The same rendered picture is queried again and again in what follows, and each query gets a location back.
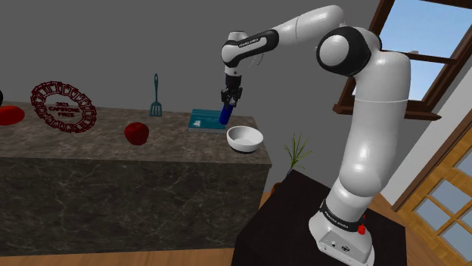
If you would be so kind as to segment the blue cylinder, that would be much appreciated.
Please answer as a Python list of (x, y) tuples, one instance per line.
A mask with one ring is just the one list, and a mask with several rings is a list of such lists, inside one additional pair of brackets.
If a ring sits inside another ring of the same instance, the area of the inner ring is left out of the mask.
[(229, 122), (229, 119), (231, 118), (233, 106), (231, 104), (223, 104), (222, 111), (220, 113), (219, 117), (219, 123), (222, 125), (227, 125)]

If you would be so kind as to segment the teal book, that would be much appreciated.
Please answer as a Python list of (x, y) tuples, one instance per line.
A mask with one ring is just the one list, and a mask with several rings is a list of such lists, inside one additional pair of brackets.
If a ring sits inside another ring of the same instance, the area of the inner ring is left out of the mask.
[(225, 133), (226, 126), (219, 122), (218, 110), (193, 109), (188, 124), (189, 132)]

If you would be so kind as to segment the white bowl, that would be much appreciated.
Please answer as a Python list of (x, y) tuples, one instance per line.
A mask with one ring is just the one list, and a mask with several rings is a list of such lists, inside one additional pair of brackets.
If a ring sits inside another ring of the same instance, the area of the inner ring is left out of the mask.
[(252, 153), (263, 142), (262, 133), (250, 126), (234, 126), (227, 130), (227, 142), (231, 148), (238, 152)]

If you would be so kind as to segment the teal slotted spatula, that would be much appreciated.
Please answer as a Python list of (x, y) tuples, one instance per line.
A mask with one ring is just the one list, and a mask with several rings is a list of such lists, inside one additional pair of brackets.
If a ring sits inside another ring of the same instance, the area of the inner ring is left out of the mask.
[(158, 85), (159, 77), (158, 74), (154, 74), (154, 102), (150, 106), (149, 116), (162, 116), (162, 104), (158, 101)]

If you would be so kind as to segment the green potted plant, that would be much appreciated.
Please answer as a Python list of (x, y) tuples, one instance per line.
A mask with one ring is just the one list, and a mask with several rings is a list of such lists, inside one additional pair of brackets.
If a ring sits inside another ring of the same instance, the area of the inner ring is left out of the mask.
[(290, 157), (290, 168), (287, 171), (286, 175), (289, 175), (294, 168), (305, 168), (302, 165), (298, 165), (298, 163), (301, 159), (305, 158), (306, 156), (312, 153), (312, 151), (304, 150), (308, 140), (309, 138), (305, 139), (304, 142), (302, 142), (302, 134), (299, 134), (298, 138), (296, 138), (296, 134), (293, 134), (290, 142), (291, 147), (286, 144), (283, 144), (284, 149), (288, 152), (288, 155)]

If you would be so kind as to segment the red apple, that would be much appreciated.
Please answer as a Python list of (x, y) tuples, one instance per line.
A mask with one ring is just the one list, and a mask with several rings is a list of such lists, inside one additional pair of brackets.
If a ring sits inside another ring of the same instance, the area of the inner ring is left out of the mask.
[(145, 144), (149, 136), (149, 128), (140, 122), (133, 122), (127, 125), (124, 129), (126, 140), (133, 145)]

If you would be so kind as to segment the black robot stand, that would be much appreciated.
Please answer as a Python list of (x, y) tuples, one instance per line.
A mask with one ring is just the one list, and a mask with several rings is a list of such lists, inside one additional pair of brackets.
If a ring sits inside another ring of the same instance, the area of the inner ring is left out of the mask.
[[(318, 250), (309, 219), (330, 189), (291, 171), (238, 234), (231, 266), (347, 266)], [(405, 227), (370, 210), (374, 266), (407, 266)]]

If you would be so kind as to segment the dark marble counter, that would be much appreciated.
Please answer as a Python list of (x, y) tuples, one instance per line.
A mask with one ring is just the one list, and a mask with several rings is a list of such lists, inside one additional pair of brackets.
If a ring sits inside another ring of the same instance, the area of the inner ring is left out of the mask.
[[(46, 125), (29, 104), (0, 126), (0, 256), (231, 248), (272, 166), (225, 134), (189, 132), (188, 113), (98, 108), (88, 131)], [(150, 132), (130, 144), (133, 122)]]

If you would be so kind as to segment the brown framed window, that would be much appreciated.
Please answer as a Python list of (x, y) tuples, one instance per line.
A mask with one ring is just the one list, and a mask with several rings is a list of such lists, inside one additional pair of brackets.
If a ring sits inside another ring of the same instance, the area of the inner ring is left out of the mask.
[(440, 119), (433, 109), (472, 55), (472, 0), (380, 0), (369, 29), (411, 60), (405, 117)]

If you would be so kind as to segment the red plate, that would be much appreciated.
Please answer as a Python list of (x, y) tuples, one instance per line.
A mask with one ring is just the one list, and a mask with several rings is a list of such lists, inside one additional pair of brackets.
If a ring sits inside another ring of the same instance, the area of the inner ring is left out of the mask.
[(0, 107), (0, 125), (13, 125), (21, 122), (25, 117), (25, 112), (16, 106)]

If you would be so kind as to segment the wooden glazed door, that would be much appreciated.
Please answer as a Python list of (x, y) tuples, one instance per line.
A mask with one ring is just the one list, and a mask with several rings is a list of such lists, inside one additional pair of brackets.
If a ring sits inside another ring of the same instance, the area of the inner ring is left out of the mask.
[(472, 110), (395, 204), (446, 266), (472, 266)]

